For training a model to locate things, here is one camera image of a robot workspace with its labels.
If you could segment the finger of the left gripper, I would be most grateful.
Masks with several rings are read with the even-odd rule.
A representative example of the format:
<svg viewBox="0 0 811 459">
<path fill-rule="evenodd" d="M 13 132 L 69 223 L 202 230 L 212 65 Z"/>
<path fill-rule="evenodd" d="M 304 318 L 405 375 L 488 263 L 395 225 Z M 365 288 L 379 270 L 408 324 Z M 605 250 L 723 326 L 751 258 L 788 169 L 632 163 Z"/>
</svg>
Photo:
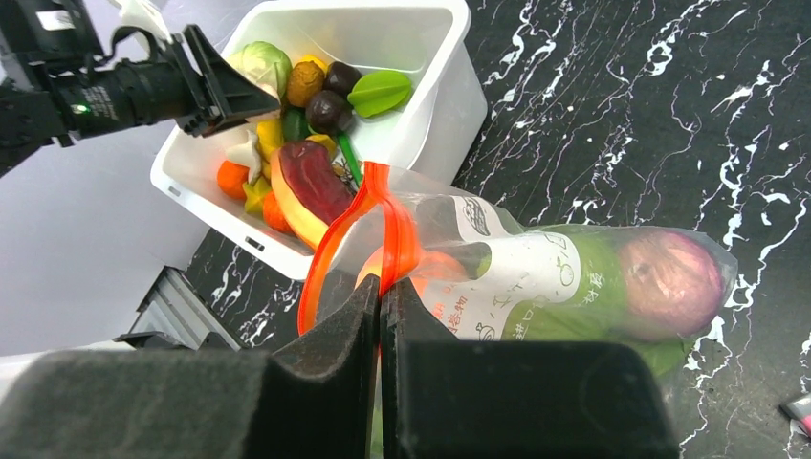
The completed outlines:
<svg viewBox="0 0 811 459">
<path fill-rule="evenodd" d="M 180 128 L 192 137 L 210 137 L 281 108 L 276 96 L 237 72 L 213 48 L 197 25 L 183 29 L 192 60 L 180 61 L 190 94 Z"/>
</svg>

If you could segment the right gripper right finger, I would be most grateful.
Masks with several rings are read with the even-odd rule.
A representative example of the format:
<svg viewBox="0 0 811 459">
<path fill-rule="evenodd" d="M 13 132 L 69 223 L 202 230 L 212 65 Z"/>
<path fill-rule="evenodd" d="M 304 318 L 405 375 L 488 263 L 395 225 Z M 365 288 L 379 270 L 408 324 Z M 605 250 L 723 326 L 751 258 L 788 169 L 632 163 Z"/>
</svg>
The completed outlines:
<svg viewBox="0 0 811 459">
<path fill-rule="evenodd" d="M 457 339 L 411 283 L 381 301 L 385 458 L 676 458 L 659 387 L 607 342 Z"/>
</svg>

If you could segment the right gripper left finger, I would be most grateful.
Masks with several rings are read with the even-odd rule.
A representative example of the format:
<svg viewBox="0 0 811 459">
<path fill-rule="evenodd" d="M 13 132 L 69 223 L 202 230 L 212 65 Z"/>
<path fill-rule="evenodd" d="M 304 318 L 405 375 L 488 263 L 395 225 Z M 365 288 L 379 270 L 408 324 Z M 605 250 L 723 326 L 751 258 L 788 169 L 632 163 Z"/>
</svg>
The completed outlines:
<svg viewBox="0 0 811 459">
<path fill-rule="evenodd" d="M 1 405 L 5 458 L 365 458 L 379 281 L 275 352 L 65 351 Z"/>
</svg>

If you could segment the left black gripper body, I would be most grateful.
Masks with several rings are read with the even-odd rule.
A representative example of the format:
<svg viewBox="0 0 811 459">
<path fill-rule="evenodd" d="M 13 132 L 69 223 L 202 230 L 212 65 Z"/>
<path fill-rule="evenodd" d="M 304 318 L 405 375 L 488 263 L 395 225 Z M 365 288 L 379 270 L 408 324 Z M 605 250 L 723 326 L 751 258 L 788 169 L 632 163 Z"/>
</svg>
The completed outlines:
<svg viewBox="0 0 811 459">
<path fill-rule="evenodd" d="M 140 35 L 142 61 L 116 60 L 101 46 L 81 1 L 1 4 L 1 172 L 40 148 L 191 115 L 197 108 L 174 49 L 138 26 L 121 26 L 111 45 Z"/>
</svg>

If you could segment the clear zip top bag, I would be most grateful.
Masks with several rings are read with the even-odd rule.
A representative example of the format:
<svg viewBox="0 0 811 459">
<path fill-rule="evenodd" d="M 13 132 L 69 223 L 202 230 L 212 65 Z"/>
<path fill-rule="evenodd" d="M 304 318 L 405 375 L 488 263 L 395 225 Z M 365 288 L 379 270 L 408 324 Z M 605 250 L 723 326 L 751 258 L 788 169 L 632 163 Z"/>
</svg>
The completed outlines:
<svg viewBox="0 0 811 459">
<path fill-rule="evenodd" d="M 525 227 L 509 211 L 425 175 L 370 163 L 348 210 L 326 231 L 304 282 L 300 333 L 333 314 L 367 276 L 387 293 L 412 284 L 424 307 L 459 339 L 504 340 L 500 331 L 513 304 L 552 290 L 552 259 L 568 253 L 545 231 L 562 225 L 675 230 L 708 250 L 731 297 L 736 258 L 708 235 L 655 226 L 554 224 Z M 711 325 L 695 335 L 695 340 Z"/>
</svg>

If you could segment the red onion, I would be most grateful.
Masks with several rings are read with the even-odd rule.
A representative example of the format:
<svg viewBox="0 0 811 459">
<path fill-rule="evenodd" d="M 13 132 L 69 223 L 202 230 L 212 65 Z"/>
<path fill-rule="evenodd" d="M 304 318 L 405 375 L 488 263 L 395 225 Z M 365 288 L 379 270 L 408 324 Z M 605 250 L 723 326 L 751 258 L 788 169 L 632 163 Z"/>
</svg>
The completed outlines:
<svg viewBox="0 0 811 459">
<path fill-rule="evenodd" d="M 655 341 L 686 338 L 716 315 L 724 283 L 707 249 L 683 233 L 648 229 L 618 251 L 628 332 Z"/>
</svg>

